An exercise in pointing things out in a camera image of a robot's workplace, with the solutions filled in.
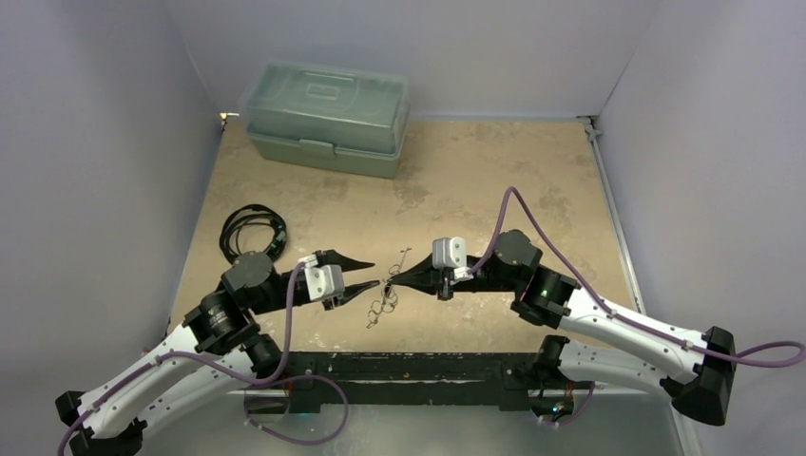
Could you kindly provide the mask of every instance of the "gray wall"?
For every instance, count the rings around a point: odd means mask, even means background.
[[[661,0],[166,0],[222,111],[268,59],[406,74],[423,116],[602,110]]]
[[[160,0],[0,4],[0,447],[162,336],[219,140]]]
[[[806,338],[806,7],[666,1],[602,114],[604,164],[647,310]],[[770,357],[790,355],[779,351]],[[739,367],[706,454],[803,454],[806,365]]]

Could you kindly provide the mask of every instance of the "wire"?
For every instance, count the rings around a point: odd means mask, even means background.
[[[590,295],[590,297],[592,297],[593,300],[596,301],[596,303],[602,308],[602,310],[605,313],[607,313],[610,317],[612,317],[612,318],[614,318],[616,320],[619,320],[619,321],[623,322],[624,324],[629,325],[629,326],[631,326],[633,328],[636,328],[638,330],[644,331],[645,333],[650,333],[650,334],[655,335],[655,336],[657,336],[657,337],[659,337],[661,339],[664,339],[664,340],[667,340],[667,341],[672,342],[674,344],[677,344],[680,347],[683,347],[683,348],[685,348],[687,350],[692,350],[694,352],[698,352],[698,353],[704,354],[706,356],[712,356],[712,357],[715,357],[715,358],[718,358],[718,359],[721,359],[721,360],[724,360],[724,361],[729,361],[731,363],[743,364],[743,365],[746,365],[746,366],[753,366],[753,367],[757,367],[757,368],[786,368],[786,367],[789,367],[789,366],[793,366],[793,365],[803,361],[804,359],[806,359],[806,346],[804,346],[802,343],[797,342],[797,341],[781,340],[781,341],[778,341],[778,342],[769,342],[769,343],[762,344],[762,345],[747,349],[745,351],[742,351],[742,352],[738,353],[736,356],[732,356],[732,355],[729,355],[729,354],[720,353],[718,351],[704,349],[704,348],[698,347],[698,346],[688,346],[686,344],[686,341],[683,340],[683,339],[680,339],[680,338],[675,337],[673,335],[669,335],[669,334],[667,334],[665,332],[662,332],[662,331],[658,331],[658,330],[656,330],[654,328],[650,328],[650,327],[648,327],[648,326],[646,326],[646,325],[644,325],[642,323],[639,323],[637,321],[631,320],[631,319],[621,315],[620,313],[613,312],[613,309],[611,309],[605,303],[605,300],[602,299],[599,296],[599,294],[596,293],[596,291],[593,289],[593,287],[590,285],[590,283],[588,283],[588,281],[585,279],[585,277],[577,270],[577,268],[574,267],[573,264],[571,264],[571,262],[568,260],[568,258],[566,258],[566,256],[564,256],[560,252],[560,250],[557,249],[557,247],[551,242],[551,240],[548,238],[546,233],[540,227],[540,224],[537,223],[537,220],[532,215],[531,211],[529,210],[529,208],[528,208],[526,202],[524,201],[523,197],[521,196],[520,192],[518,192],[518,189],[516,189],[515,187],[510,187],[510,188],[507,189],[506,192],[504,192],[504,200],[501,201],[501,210],[498,213],[498,220],[496,220],[496,222],[495,222],[495,231],[492,234],[492,239],[489,241],[489,245],[487,246],[487,251],[482,255],[481,259],[479,259],[479,261],[475,265],[473,265],[472,268],[470,268],[470,270],[469,270],[470,275],[473,275],[476,272],[478,272],[479,269],[481,269],[481,267],[484,265],[484,263],[487,262],[487,260],[492,256],[492,251],[495,248],[495,242],[498,239],[498,236],[501,234],[501,227],[504,224],[504,215],[507,212],[507,203],[509,202],[509,196],[513,195],[513,194],[515,195],[515,198],[518,199],[518,202],[521,203],[521,207],[524,209],[524,212],[526,213],[529,221],[531,222],[532,226],[534,226],[534,229],[537,230],[537,233],[540,235],[540,238],[543,240],[543,242],[545,242],[546,245],[548,246],[548,248],[551,250],[551,252],[553,252],[554,255],[557,256],[560,259],[560,261],[562,261],[563,264],[566,265],[566,267],[571,271],[572,274],[574,274],[574,276],[577,278],[577,280],[580,281],[580,283],[585,288],[585,290]],[[797,353],[797,355],[792,356],[790,358],[777,360],[777,361],[744,359],[746,356],[749,356],[749,355],[751,355],[753,353],[763,352],[763,351],[766,351],[766,350],[779,348],[779,347],[794,347],[794,348],[798,349],[798,353]]]
[[[275,231],[272,241],[263,249],[272,260],[278,259],[288,243],[285,220],[279,214],[262,204],[247,204],[230,214],[221,227],[219,248],[227,261],[232,264],[241,255],[240,232],[247,226],[268,226]]]
[[[280,355],[278,367],[274,371],[274,373],[272,373],[271,375],[269,375],[266,378],[256,379],[254,377],[251,377],[249,375],[244,375],[244,374],[242,374],[240,372],[237,372],[235,370],[227,369],[226,367],[216,363],[212,359],[206,358],[206,357],[204,357],[204,356],[202,356],[200,354],[196,354],[196,353],[193,353],[193,352],[190,352],[190,351],[169,351],[166,354],[162,354],[162,355],[157,356],[156,358],[154,358],[155,364],[143,364],[142,366],[140,366],[139,368],[137,368],[136,370],[131,372],[129,375],[127,375],[126,377],[121,379],[118,383],[116,383],[111,388],[109,388],[109,390],[107,390],[104,394],[102,394],[101,397],[98,398],[98,400],[93,402],[92,407],[89,410],[87,410],[84,413],[82,413],[73,422],[73,424],[70,425],[70,427],[67,429],[67,432],[62,437],[62,440],[59,443],[59,447],[58,447],[57,452],[56,452],[57,456],[65,456],[65,449],[67,448],[67,443],[69,442],[70,437],[72,436],[72,434],[81,426],[81,424],[84,423],[84,421],[86,421],[87,418],[89,418],[89,416],[92,413],[97,411],[98,408],[104,402],[106,402],[106,400],[109,399],[109,397],[111,397],[116,392],[120,391],[122,388],[124,388],[126,385],[128,385],[129,383],[131,383],[132,381],[134,381],[135,379],[137,379],[138,377],[140,377],[144,373],[150,371],[151,368],[159,366],[165,360],[168,360],[168,359],[174,358],[174,357],[187,358],[187,359],[192,359],[194,361],[198,361],[198,362],[200,362],[200,363],[202,363],[202,364],[204,364],[204,365],[206,365],[206,366],[208,366],[208,367],[210,367],[212,369],[215,369],[216,371],[220,371],[221,373],[229,375],[230,377],[235,378],[236,380],[240,380],[243,383],[248,383],[249,385],[252,385],[253,387],[272,388],[272,387],[275,387],[275,386],[284,385],[286,383],[294,382],[295,380],[318,380],[318,381],[327,383],[328,385],[333,387],[334,390],[336,390],[338,395],[341,397],[341,400],[342,400],[342,402],[344,404],[344,415],[342,416],[341,423],[339,423],[339,425],[336,428],[336,430],[334,430],[330,435],[327,435],[327,436],[325,436],[325,437],[323,437],[321,439],[316,439],[316,440],[311,440],[311,441],[295,439],[293,437],[289,437],[289,436],[280,434],[279,432],[276,432],[276,431],[274,431],[272,429],[264,427],[263,425],[261,425],[260,423],[254,421],[251,417],[249,417],[248,413],[247,413],[246,416],[247,416],[247,423],[251,424],[252,426],[255,426],[256,428],[258,428],[260,430],[263,430],[264,432],[270,433],[270,434],[272,434],[272,435],[274,435],[276,437],[279,437],[282,440],[285,440],[286,442],[290,442],[290,443],[293,443],[293,444],[319,445],[319,444],[323,444],[325,442],[328,442],[330,440],[333,440],[338,435],[338,433],[341,432],[341,430],[343,430],[344,427],[347,425],[347,418],[348,418],[348,414],[349,414],[349,403],[347,401],[347,395],[344,394],[344,390],[342,390],[339,387],[339,385],[337,385],[336,382],[334,382],[333,380],[331,380],[331,379],[329,379],[327,377],[323,377],[321,375],[298,375],[298,376],[295,376],[295,377],[289,377],[289,378],[279,380],[279,381],[277,380],[278,377],[280,375],[282,375],[282,372],[285,370],[285,366],[288,364],[288,357],[289,357],[290,350],[291,350],[291,323],[292,323],[292,314],[291,314],[291,312],[292,312],[292,309],[294,308],[294,286],[295,286],[295,284],[297,282],[297,276],[299,275],[299,272],[302,271],[302,269],[304,267],[305,267],[305,263],[301,263],[301,262],[298,263],[297,266],[295,266],[294,269],[291,271],[291,275],[288,278],[288,288],[287,288],[286,294],[285,294],[285,335],[283,337],[282,354]]]
[[[590,404],[590,399],[593,397],[593,391],[596,389],[596,383],[590,382],[590,389],[587,391],[587,396],[585,396],[585,401],[580,405],[579,409],[575,409],[574,413],[569,416],[567,419],[563,421],[555,421],[557,426],[568,426],[582,415],[582,413],[587,409],[588,404]]]

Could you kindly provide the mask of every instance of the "white bracket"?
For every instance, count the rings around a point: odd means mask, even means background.
[[[453,269],[451,285],[473,279],[468,274],[468,249],[463,237],[435,239],[432,245],[432,266],[434,269]]]

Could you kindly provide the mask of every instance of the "green plastic box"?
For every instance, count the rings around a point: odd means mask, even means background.
[[[393,178],[409,117],[406,78],[324,66],[270,64],[241,114],[263,158]]]

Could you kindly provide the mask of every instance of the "box latch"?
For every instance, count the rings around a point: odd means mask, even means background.
[[[336,152],[329,142],[299,140],[301,151],[308,156],[318,159],[335,159]]]

